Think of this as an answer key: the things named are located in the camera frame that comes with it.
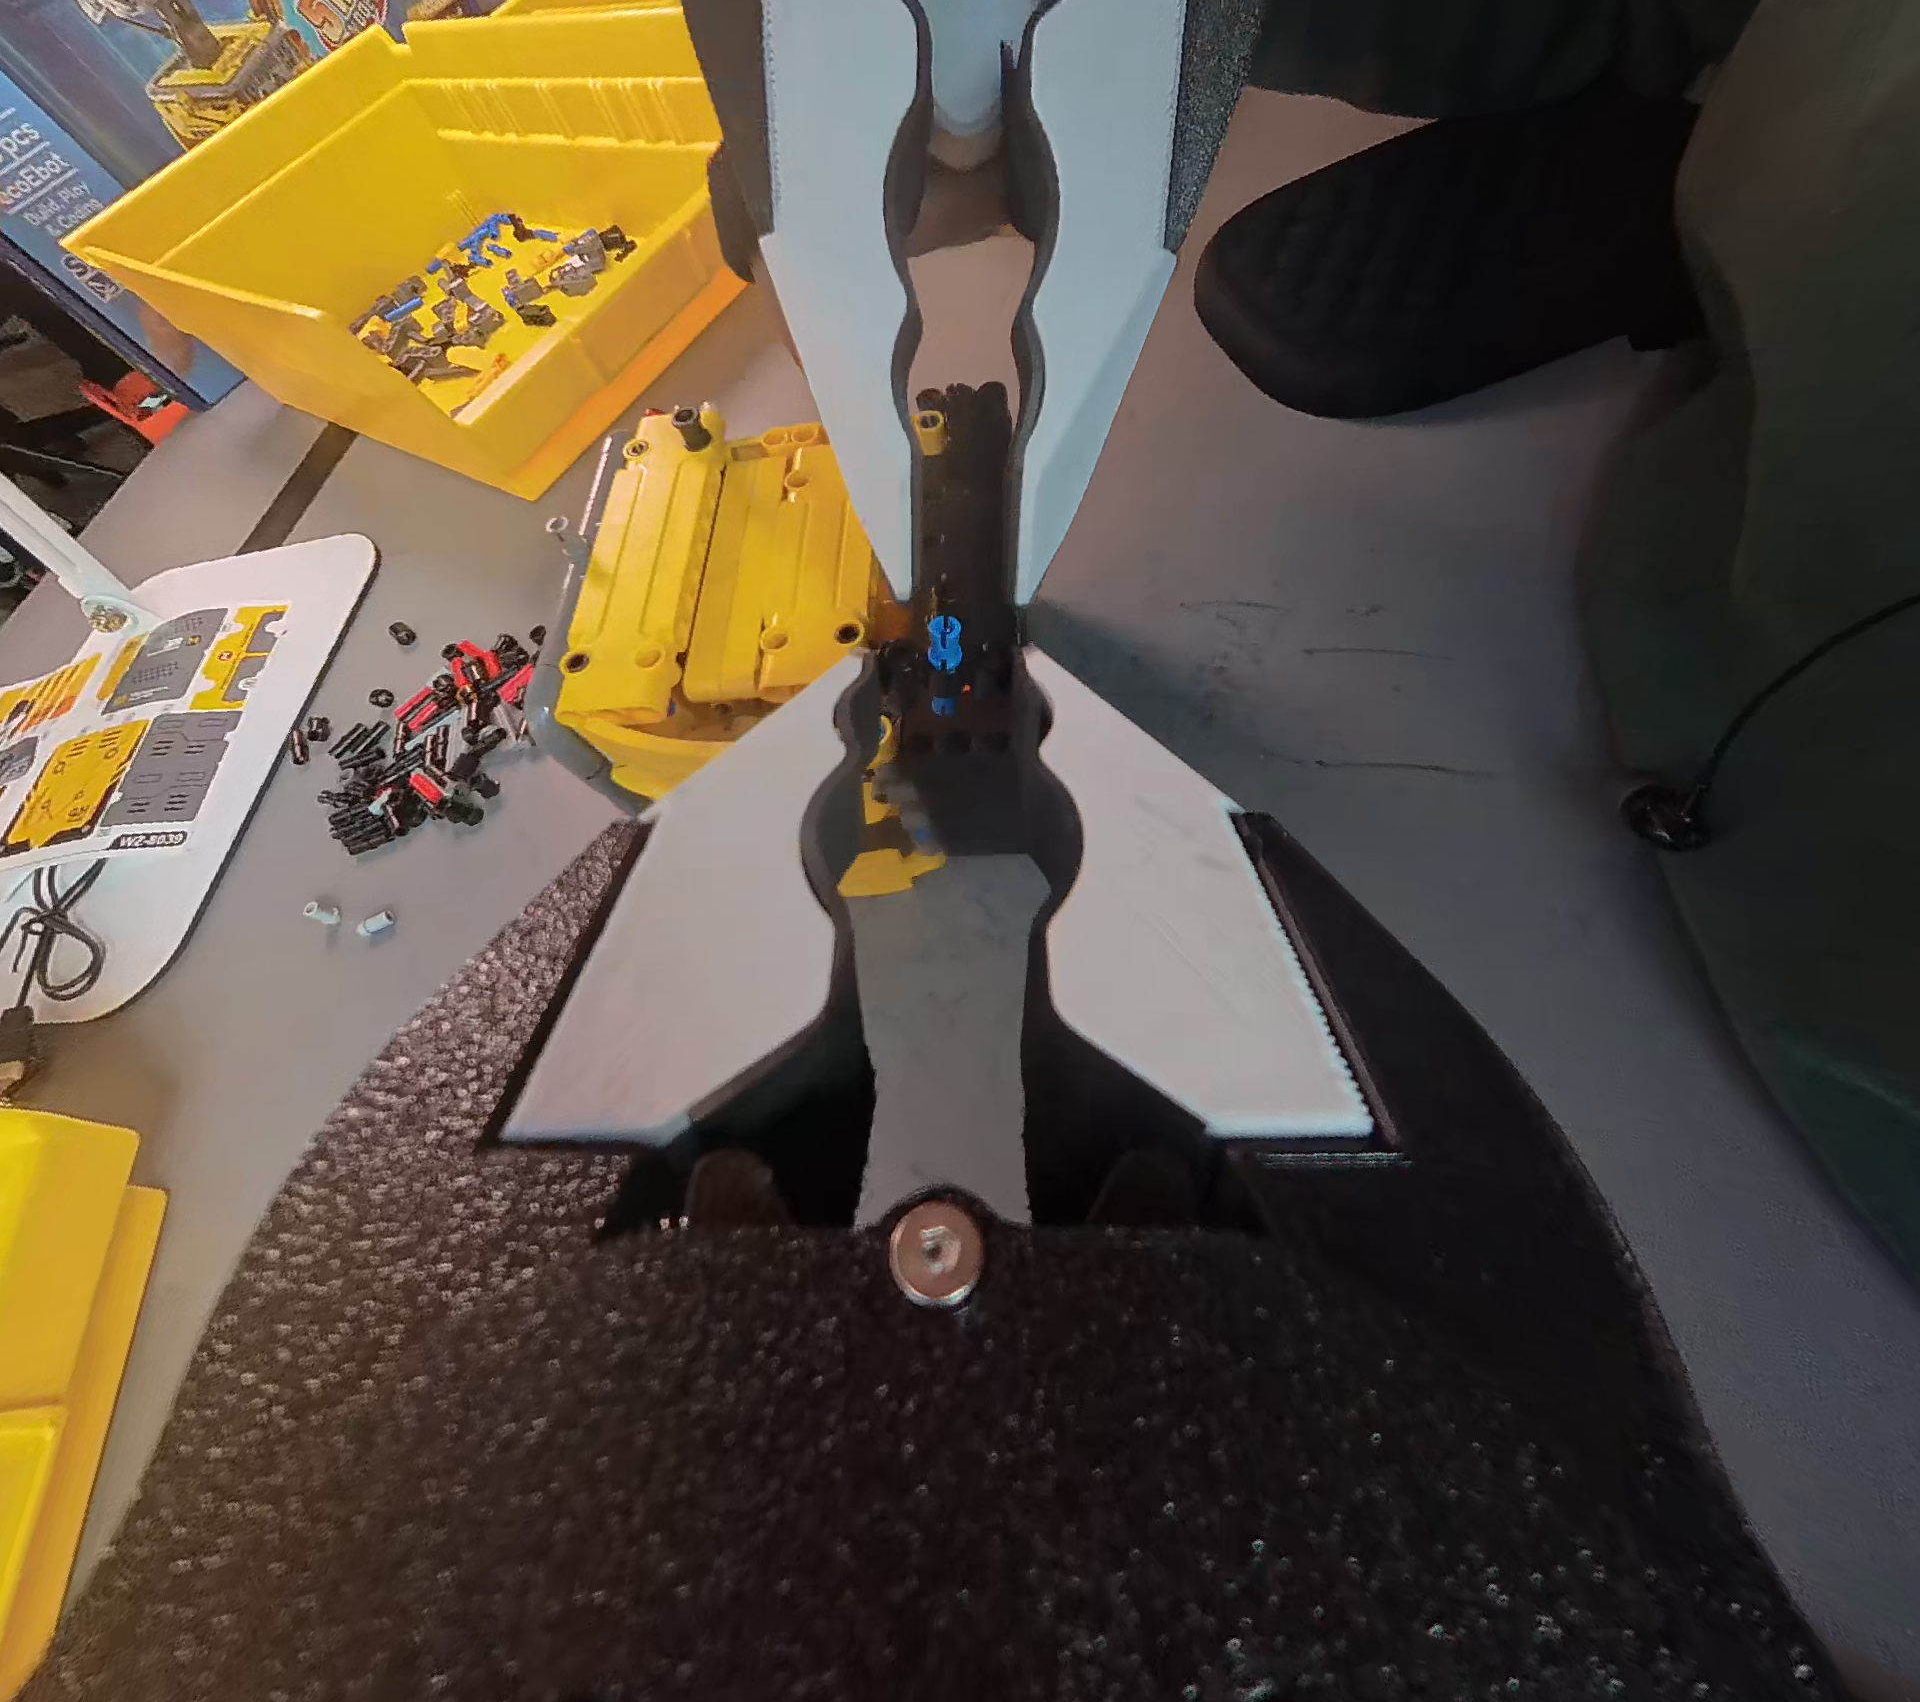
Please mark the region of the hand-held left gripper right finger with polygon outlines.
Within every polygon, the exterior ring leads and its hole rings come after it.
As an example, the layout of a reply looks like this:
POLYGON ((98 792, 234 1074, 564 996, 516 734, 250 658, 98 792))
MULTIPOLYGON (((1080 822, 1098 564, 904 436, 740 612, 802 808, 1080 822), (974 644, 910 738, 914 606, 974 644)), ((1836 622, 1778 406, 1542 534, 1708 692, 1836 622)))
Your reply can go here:
POLYGON ((1360 1142, 1374 1110, 1224 790, 1028 652, 1038 766, 1076 848, 1046 930, 1052 1008, 1218 1140, 1360 1142))

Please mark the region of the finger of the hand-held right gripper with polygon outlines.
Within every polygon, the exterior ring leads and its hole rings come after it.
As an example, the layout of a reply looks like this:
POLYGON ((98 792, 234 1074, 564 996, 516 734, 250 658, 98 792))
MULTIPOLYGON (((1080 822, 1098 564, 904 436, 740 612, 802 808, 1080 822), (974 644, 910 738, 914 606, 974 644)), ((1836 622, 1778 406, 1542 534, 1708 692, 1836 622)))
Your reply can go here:
POLYGON ((1014 124, 1038 244, 1014 326, 1010 594, 1028 606, 1090 488, 1174 274, 1188 0, 1050 0, 1026 26, 1014 124))
POLYGON ((760 0, 760 14, 760 254, 848 500, 908 598, 920 450, 906 382, 922 318, 904 248, 930 152, 930 24, 918 0, 760 0))

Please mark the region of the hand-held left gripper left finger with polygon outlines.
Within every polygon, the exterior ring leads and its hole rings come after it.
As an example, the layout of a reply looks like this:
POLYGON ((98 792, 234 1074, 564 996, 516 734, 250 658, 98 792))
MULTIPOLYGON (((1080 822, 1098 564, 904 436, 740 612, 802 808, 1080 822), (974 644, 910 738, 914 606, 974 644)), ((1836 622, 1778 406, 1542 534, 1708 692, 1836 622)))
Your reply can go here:
POLYGON ((858 652, 646 812, 500 1108, 504 1144, 672 1148, 870 1086, 842 880, 872 756, 858 652))

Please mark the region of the yellow lego vehicle model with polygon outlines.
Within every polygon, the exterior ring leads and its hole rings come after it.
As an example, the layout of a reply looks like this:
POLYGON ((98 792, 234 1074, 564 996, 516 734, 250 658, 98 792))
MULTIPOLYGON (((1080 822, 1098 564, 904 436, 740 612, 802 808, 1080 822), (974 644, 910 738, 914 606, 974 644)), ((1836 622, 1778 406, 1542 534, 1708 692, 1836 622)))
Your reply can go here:
POLYGON ((880 730, 840 894, 900 894, 952 860, 1022 854, 1040 722, 1022 708, 1004 586, 1010 398, 1000 382, 926 388, 910 422, 924 494, 908 598, 888 586, 820 422, 728 434, 702 406, 650 410, 612 438, 564 630, 536 668, 540 744, 640 814, 828 666, 870 654, 880 730), (896 692, 900 648, 936 596, 980 644, 956 722, 906 712, 896 692))

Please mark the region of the black lego connector assembly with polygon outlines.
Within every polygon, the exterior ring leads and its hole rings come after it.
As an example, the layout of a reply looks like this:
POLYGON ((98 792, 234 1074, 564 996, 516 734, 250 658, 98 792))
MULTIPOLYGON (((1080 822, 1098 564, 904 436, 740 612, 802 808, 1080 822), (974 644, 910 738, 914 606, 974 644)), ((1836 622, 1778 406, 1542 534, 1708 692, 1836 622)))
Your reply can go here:
POLYGON ((956 724, 976 700, 980 636, 958 606, 940 596, 916 616, 894 662, 898 706, 936 724, 956 724))

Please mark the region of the pile of small lego pins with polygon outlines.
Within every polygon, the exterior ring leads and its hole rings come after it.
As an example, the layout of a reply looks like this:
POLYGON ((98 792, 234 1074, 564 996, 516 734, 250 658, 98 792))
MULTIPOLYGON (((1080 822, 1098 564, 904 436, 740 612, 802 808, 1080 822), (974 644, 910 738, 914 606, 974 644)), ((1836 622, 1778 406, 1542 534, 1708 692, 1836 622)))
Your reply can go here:
POLYGON ((410 696, 370 690, 364 720, 296 722, 284 756, 324 774, 314 800, 332 844, 368 860, 430 828, 486 826, 502 792, 498 756, 532 746, 536 662, 528 636, 456 640, 410 696))

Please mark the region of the pile of mixed lego parts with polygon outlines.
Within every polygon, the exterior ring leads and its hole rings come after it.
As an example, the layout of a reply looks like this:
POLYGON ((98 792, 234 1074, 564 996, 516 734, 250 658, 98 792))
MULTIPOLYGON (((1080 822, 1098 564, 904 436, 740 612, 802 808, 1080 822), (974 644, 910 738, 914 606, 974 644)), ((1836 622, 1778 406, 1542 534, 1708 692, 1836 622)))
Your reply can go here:
POLYGON ((550 228, 496 210, 350 318, 348 334, 418 390, 478 394, 638 250, 616 224, 550 228))

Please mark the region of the lego sticker sheet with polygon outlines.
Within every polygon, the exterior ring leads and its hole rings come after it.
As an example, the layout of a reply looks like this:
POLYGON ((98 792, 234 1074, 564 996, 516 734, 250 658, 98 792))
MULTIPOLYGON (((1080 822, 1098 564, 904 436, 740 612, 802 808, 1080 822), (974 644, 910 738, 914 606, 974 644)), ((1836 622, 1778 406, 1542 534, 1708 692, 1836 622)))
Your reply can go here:
POLYGON ((186 610, 106 636, 2 690, 6 872, 192 844, 256 758, 276 750, 288 602, 186 610))

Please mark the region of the white book stand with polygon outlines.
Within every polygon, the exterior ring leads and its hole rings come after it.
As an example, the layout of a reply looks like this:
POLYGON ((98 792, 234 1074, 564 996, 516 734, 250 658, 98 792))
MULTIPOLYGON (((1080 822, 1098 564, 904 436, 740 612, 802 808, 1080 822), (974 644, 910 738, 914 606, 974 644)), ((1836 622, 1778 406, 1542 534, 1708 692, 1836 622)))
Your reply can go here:
POLYGON ((296 616, 280 648, 286 680, 274 750, 252 760, 190 846, 66 856, 34 870, 6 870, 2 860, 4 1008, 26 1004, 44 1026, 78 1024, 126 1008, 180 954, 284 760, 288 730, 308 712, 372 586, 378 554, 370 538, 338 534, 124 582, 12 482, 4 482, 4 530, 50 558, 54 582, 84 618, 70 658, 8 682, 54 672, 96 638, 146 634, 190 610, 274 598, 296 616))

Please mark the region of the yellow divided parts bin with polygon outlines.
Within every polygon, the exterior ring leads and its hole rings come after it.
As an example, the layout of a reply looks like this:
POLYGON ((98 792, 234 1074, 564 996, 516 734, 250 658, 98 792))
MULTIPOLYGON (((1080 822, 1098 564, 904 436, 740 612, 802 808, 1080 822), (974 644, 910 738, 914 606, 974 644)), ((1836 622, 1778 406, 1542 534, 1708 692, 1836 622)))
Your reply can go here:
POLYGON ((438 20, 340 48, 68 246, 286 406, 532 500, 742 292, 716 144, 680 8, 438 20), (638 250, 502 378, 416 388, 348 322, 498 210, 638 250))

